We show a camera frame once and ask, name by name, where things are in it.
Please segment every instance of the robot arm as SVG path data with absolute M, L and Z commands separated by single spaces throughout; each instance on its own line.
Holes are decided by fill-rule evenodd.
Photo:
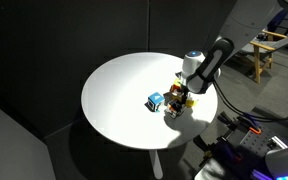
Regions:
M 187 72 L 185 67 L 192 64 L 192 58 L 184 58 L 184 93 L 204 94 L 219 67 L 257 36 L 282 8 L 288 10 L 288 0 L 239 0 L 203 63 L 194 72 Z

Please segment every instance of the table top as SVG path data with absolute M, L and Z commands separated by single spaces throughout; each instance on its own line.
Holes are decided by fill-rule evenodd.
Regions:
M 213 86 L 198 96 L 197 105 L 173 119 L 145 103 L 155 92 L 167 93 L 182 69 L 183 59 L 161 53 L 135 53 L 115 58 L 96 69 L 82 91 L 82 109 L 90 124 L 106 138 L 136 149 L 182 145 L 202 133 L 214 119 Z

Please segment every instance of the dark floor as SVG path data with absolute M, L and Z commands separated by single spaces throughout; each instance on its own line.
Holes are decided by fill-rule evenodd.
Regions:
M 272 69 L 261 75 L 256 84 L 246 73 L 251 67 L 231 59 L 221 68 L 218 84 L 227 98 L 243 111 L 261 105 L 285 117 L 288 115 L 288 51 L 274 54 Z M 217 114 L 226 111 L 235 116 L 219 99 Z M 83 116 L 79 122 L 47 137 L 47 145 L 58 180 L 154 180 L 148 152 L 111 143 L 88 124 Z M 202 133 L 207 143 L 226 131 L 216 119 Z M 203 152 L 193 142 L 159 151 L 163 179 L 191 180 L 197 174 Z

